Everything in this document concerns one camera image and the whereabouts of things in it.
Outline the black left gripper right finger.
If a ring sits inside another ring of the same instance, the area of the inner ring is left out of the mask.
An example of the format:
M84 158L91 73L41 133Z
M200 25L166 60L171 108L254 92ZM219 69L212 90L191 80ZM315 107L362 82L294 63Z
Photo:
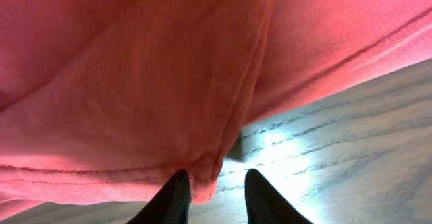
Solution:
M245 176L248 224L312 224L256 169Z

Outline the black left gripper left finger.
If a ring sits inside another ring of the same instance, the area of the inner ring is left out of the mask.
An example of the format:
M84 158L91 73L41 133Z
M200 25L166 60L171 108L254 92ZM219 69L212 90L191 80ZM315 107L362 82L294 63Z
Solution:
M191 200L188 172L178 170L127 224L187 224Z

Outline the orange red t-shirt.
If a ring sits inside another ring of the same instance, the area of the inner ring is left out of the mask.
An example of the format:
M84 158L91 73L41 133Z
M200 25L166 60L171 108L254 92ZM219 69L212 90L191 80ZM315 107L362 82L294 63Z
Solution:
M1 0L1 218L215 194L240 129L431 57L431 0Z

